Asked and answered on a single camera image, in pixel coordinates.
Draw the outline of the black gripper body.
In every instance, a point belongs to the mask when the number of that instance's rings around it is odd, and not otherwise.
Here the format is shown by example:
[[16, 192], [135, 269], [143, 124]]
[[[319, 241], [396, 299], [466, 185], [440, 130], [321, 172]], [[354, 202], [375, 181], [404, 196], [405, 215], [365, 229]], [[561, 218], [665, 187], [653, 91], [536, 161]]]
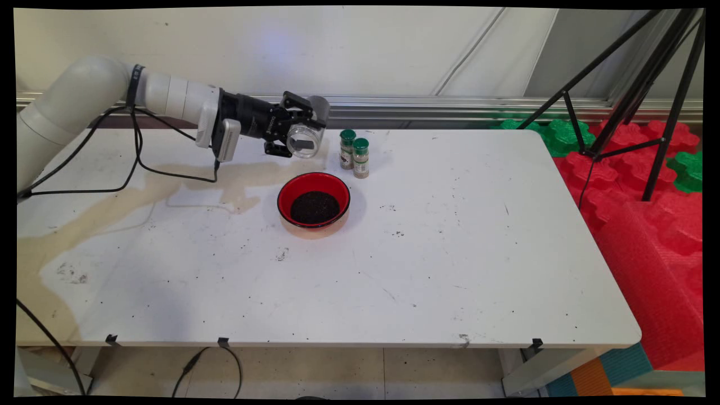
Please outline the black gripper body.
[[241, 124], [241, 134], [268, 142], [286, 142], [290, 129], [290, 113], [277, 103], [219, 91], [217, 128], [223, 133], [223, 121], [229, 119]]

